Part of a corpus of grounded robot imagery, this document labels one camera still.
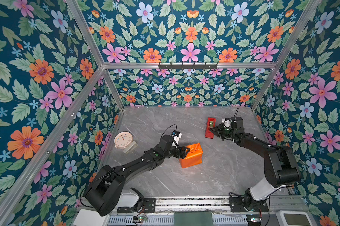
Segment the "yellow wrapping paper sheet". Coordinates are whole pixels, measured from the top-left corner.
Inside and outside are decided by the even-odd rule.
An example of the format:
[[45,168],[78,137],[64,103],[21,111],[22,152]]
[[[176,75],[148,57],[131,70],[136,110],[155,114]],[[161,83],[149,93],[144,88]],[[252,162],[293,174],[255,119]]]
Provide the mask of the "yellow wrapping paper sheet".
[[183,169],[199,165],[203,162],[203,149],[200,143],[188,145],[187,148],[189,148],[190,151],[186,157],[184,159],[179,159],[180,165]]

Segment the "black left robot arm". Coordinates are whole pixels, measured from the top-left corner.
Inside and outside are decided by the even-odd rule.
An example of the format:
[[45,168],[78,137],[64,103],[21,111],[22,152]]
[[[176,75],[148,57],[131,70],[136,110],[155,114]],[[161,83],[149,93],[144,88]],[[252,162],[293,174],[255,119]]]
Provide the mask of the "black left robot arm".
[[102,217],[118,207],[136,206],[136,210],[139,210],[141,205],[138,203],[141,203],[143,195],[132,188],[136,199],[133,199],[134,204],[130,205],[130,201],[122,194],[124,186],[138,175],[156,169],[165,159],[171,157],[184,159],[190,148],[179,145],[181,136],[182,133],[177,130],[170,135],[162,134],[159,143],[145,151],[138,159],[117,167],[103,166],[84,191],[84,198]]

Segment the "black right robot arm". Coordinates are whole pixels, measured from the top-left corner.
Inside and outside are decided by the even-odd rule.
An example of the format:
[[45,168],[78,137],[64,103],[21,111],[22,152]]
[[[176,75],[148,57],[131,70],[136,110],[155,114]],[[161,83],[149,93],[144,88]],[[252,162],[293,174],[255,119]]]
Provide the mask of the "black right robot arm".
[[243,119],[238,116],[225,118],[211,133],[222,140],[230,140],[248,149],[264,160],[264,178],[246,190],[244,201],[251,204],[261,202],[277,190],[301,180],[295,155],[287,146],[280,147],[255,137],[244,130]]

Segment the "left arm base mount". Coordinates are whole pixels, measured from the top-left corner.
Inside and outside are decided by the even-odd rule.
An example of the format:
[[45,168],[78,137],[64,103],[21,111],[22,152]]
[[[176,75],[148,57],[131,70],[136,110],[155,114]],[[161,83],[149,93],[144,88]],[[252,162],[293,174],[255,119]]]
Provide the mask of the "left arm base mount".
[[146,198],[141,193],[127,191],[121,193],[120,199],[114,208],[117,213],[154,213],[156,206],[155,198]]

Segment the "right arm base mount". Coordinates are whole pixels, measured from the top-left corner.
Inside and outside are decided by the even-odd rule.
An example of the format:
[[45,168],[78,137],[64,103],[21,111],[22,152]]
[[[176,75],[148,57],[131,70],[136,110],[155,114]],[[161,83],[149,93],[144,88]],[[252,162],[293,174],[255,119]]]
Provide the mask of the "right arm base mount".
[[269,212],[267,199],[255,201],[250,195],[229,197],[229,206],[232,212]]

